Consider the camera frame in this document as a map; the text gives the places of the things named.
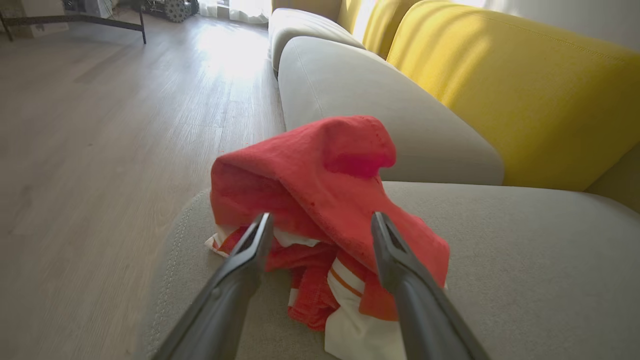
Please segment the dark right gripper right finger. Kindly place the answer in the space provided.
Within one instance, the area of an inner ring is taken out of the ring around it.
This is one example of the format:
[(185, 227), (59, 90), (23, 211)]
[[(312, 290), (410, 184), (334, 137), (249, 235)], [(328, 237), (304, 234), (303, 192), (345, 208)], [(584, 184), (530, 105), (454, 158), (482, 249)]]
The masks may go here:
[(393, 295), (408, 360), (488, 360), (478, 342), (429, 270), (383, 212), (371, 219), (382, 287)]

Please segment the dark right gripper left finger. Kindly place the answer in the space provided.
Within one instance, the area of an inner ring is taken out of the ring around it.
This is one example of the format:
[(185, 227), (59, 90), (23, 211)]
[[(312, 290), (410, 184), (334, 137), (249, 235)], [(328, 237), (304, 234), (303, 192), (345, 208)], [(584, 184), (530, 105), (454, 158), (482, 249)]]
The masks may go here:
[(259, 214), (158, 347), (154, 360), (234, 360), (250, 299), (261, 285), (274, 217)]

